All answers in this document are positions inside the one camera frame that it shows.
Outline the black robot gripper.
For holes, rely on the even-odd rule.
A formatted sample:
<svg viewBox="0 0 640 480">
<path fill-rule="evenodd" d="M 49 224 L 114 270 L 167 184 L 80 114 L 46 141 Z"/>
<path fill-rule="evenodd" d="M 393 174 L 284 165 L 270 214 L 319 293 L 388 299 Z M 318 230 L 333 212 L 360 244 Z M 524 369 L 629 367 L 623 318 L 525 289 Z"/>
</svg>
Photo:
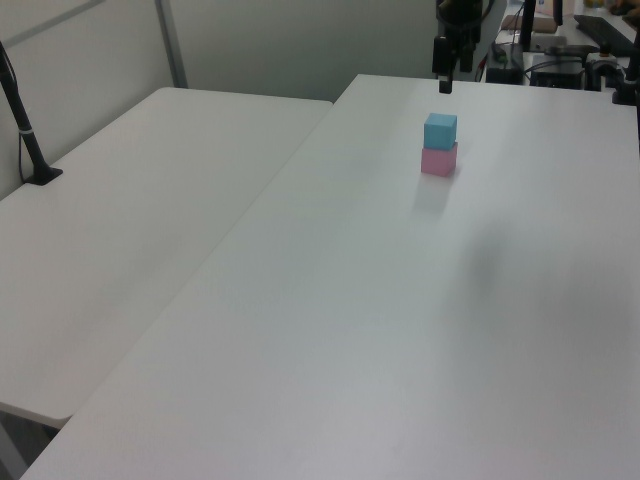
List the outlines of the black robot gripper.
<svg viewBox="0 0 640 480">
<path fill-rule="evenodd" d="M 446 36 L 460 36 L 458 46 L 461 71 L 471 71 L 481 25 L 491 13 L 494 0 L 442 0 L 436 2 L 436 18 Z M 451 42 L 446 36 L 437 36 L 433 42 L 432 72 L 437 76 L 439 92 L 452 92 L 453 56 Z"/>
</svg>

